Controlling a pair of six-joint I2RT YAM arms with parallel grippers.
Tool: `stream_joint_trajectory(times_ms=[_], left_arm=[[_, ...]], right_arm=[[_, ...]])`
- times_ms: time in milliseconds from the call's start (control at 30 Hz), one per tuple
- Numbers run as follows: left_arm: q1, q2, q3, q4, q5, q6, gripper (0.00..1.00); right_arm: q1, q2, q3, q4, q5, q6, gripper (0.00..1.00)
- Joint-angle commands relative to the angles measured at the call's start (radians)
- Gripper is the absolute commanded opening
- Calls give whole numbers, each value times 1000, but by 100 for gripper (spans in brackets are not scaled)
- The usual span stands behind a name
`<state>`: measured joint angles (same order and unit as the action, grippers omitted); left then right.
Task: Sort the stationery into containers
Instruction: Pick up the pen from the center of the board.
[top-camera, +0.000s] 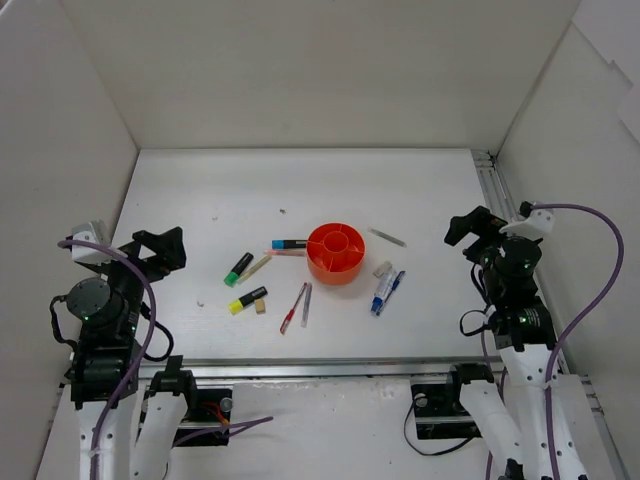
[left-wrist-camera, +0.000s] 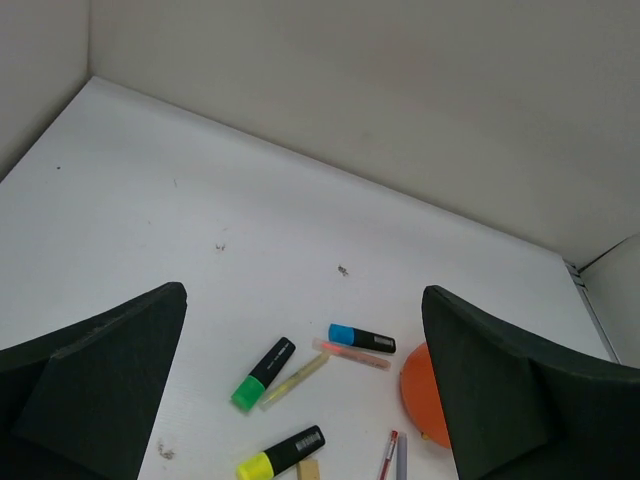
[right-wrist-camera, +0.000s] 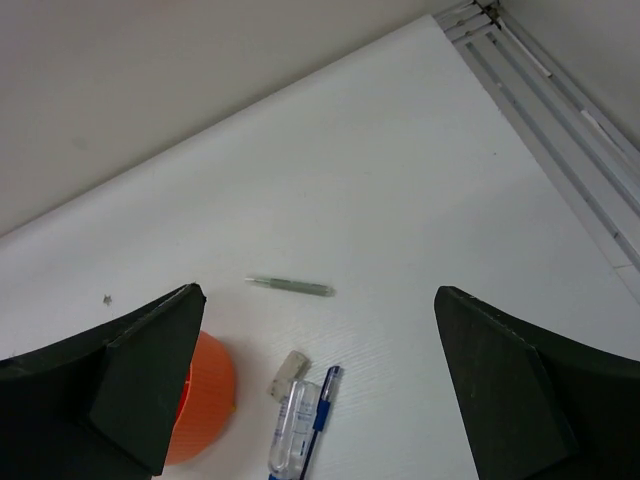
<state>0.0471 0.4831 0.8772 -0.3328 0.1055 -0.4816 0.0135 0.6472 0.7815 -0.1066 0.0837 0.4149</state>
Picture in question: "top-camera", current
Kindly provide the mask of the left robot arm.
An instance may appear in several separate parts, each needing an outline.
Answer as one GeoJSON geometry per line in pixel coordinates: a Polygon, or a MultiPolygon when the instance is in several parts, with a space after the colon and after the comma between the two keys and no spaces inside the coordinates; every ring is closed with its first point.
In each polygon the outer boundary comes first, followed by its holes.
{"type": "Polygon", "coordinates": [[[62,336],[53,319],[55,340],[72,349],[67,374],[70,399],[79,422],[82,479],[160,479],[182,420],[199,409],[193,373],[180,355],[166,353],[165,367],[140,394],[139,370],[151,342],[136,338],[145,318],[148,334],[158,329],[152,283],[186,265],[183,231],[145,230],[114,249],[89,222],[59,242],[75,263],[92,271],[67,294],[53,298],[81,322],[76,340],[62,336]]]}

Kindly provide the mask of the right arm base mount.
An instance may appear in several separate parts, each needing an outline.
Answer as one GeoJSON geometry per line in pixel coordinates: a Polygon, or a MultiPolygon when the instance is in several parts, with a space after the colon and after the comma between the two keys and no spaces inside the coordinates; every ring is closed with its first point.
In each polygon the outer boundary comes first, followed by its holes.
{"type": "Polygon", "coordinates": [[[411,450],[421,457],[441,457],[482,437],[478,425],[460,400],[462,387],[474,380],[496,385],[493,372],[486,364],[460,363],[450,368],[444,383],[411,387],[411,403],[402,427],[404,440],[411,450]],[[426,451],[409,437],[411,429],[418,441],[456,440],[456,443],[437,451],[426,451]]]}

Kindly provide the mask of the clear bottle blue cap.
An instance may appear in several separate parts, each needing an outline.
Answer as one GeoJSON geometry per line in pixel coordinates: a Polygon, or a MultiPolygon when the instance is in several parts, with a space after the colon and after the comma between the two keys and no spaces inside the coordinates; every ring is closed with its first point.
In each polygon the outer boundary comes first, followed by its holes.
{"type": "Polygon", "coordinates": [[[384,273],[379,280],[378,286],[373,296],[370,312],[374,316],[378,316],[386,297],[389,295],[393,282],[397,276],[394,268],[390,268],[384,273]]]}

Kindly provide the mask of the slim yellow marker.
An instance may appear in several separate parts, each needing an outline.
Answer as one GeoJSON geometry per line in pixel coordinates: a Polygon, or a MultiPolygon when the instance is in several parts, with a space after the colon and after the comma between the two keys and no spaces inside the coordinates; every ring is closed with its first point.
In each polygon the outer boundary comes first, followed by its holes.
{"type": "Polygon", "coordinates": [[[263,268],[271,259],[271,255],[265,255],[255,265],[246,270],[244,274],[238,279],[238,282],[243,283],[244,281],[248,280],[251,276],[253,276],[261,268],[263,268]]]}

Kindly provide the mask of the clear green pen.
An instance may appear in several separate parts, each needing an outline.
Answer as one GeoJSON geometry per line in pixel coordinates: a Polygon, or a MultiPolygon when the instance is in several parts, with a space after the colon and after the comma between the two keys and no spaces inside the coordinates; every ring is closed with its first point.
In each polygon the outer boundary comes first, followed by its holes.
{"type": "Polygon", "coordinates": [[[397,237],[394,237],[394,236],[392,236],[392,235],[390,235],[388,233],[385,233],[383,231],[380,231],[378,229],[371,228],[371,227],[369,227],[367,230],[372,235],[375,235],[375,236],[377,236],[377,237],[379,237],[381,239],[384,239],[385,241],[388,241],[388,242],[390,242],[390,243],[392,243],[394,245],[397,245],[397,246],[399,246],[401,248],[406,248],[407,247],[406,242],[404,242],[403,240],[400,240],[397,237]]]}

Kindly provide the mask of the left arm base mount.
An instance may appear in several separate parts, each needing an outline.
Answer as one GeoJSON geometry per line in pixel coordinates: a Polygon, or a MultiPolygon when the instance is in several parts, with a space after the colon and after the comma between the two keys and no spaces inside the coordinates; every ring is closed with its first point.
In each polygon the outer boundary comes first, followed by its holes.
{"type": "Polygon", "coordinates": [[[157,372],[145,389],[139,417],[138,435],[141,435],[146,417],[151,412],[149,402],[157,393],[169,392],[172,395],[184,393],[187,410],[174,431],[173,440],[181,447],[227,446],[230,434],[228,430],[207,433],[202,437],[182,442],[191,433],[220,426],[230,422],[230,410],[233,407],[232,390],[229,388],[198,387],[191,370],[182,367],[183,356],[170,356],[162,371],[157,372]]]}

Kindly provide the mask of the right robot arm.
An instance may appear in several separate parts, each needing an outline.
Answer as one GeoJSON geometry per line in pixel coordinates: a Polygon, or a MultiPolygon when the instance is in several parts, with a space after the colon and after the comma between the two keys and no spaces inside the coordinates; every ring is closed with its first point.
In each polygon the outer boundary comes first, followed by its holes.
{"type": "Polygon", "coordinates": [[[471,415],[501,478],[585,479],[587,469],[554,392],[557,341],[534,280],[543,230],[525,222],[509,224],[478,206],[451,219],[444,241],[455,246],[468,234],[477,239],[463,254],[480,268],[487,303],[482,328],[494,337],[516,410],[508,410],[483,364],[453,366],[442,388],[444,403],[471,415]]]}

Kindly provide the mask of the green cap black highlighter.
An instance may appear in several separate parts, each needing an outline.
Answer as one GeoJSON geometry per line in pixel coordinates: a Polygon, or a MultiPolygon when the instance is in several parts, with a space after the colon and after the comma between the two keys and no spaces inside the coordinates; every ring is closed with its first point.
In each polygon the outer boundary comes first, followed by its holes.
{"type": "Polygon", "coordinates": [[[250,252],[246,252],[225,276],[223,280],[224,284],[226,286],[233,287],[238,282],[240,276],[245,272],[253,259],[254,255],[250,252]]]}

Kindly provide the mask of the slim pink orange marker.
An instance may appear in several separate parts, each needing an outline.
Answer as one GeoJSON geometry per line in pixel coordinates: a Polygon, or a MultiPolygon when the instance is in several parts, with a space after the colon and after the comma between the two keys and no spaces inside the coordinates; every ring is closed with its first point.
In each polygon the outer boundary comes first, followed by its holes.
{"type": "Polygon", "coordinates": [[[304,249],[266,249],[263,251],[265,255],[270,256],[287,256],[287,257],[306,257],[307,253],[304,249]]]}

